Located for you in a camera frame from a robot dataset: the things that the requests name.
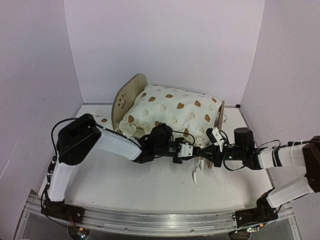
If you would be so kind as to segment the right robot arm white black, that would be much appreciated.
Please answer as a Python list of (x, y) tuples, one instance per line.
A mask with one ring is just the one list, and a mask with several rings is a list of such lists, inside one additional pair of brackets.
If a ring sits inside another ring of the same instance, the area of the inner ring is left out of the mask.
[(310, 140), (289, 141), (287, 144), (268, 147), (266, 143), (255, 147), (253, 132), (240, 127), (234, 130), (234, 144), (227, 137), (209, 128), (207, 135), (213, 144), (198, 150), (199, 156), (215, 167), (226, 161), (240, 161), (244, 168), (262, 170), (284, 167), (304, 167), (305, 173), (290, 182), (265, 192), (254, 208), (234, 213), (238, 229), (256, 227), (278, 218), (281, 206), (310, 193), (320, 191), (320, 137)]

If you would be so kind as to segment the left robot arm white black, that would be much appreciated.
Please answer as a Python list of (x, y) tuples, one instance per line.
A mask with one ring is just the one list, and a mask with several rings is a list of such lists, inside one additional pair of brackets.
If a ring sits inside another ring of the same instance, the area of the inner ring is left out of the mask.
[(82, 207), (65, 203), (65, 193), (73, 170), (92, 151), (99, 149), (122, 156), (134, 163), (144, 164), (162, 157), (170, 157), (176, 164), (200, 155), (200, 147), (184, 138), (174, 138), (174, 130), (160, 123), (151, 133), (129, 138), (98, 124), (86, 113), (59, 121), (68, 122), (52, 140), (54, 155), (47, 168), (46, 185), (41, 195), (41, 212), (47, 218), (80, 223)]

